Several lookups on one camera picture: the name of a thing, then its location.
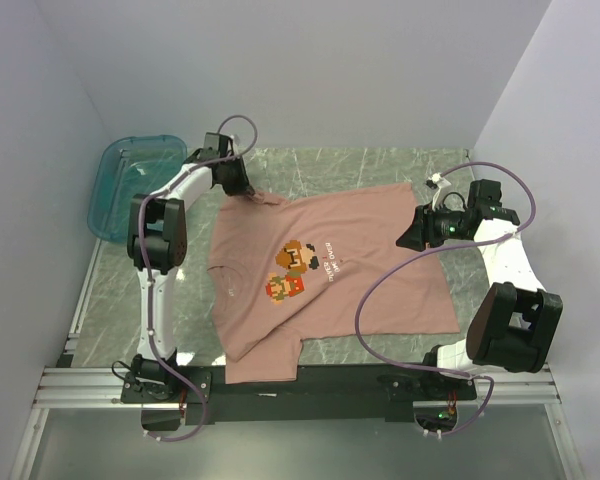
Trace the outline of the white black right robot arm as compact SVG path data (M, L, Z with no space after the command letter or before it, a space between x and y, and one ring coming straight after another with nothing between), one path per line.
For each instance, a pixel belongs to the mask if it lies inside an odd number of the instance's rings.
M517 213L501 203L501 184L476 180L462 208L445 205L454 194L439 174L427 185L435 191L431 202L416 208L411 226L396 245L422 252L447 240L478 244L489 290L471 321L466 338L438 346L435 364L421 371L424 395L440 399L463 372L481 374L505 370L536 373L543 367L563 311L559 295L548 292L536 278L523 247Z

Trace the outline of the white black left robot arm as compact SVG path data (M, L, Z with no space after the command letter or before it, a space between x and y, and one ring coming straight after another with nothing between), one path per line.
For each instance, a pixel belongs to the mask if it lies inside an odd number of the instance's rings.
M141 335L127 367L123 395L138 402L186 399L190 388L178 370L171 299L188 249L186 212L214 186L250 195L253 188L235 137L209 132L201 148L156 190L131 200L127 254L141 293Z

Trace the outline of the pink t shirt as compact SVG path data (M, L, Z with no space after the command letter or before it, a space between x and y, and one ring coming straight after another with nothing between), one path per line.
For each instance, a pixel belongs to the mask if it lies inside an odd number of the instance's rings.
M439 260L395 245L416 205L407 183L227 199L208 261L226 382L294 380L309 339L457 333Z

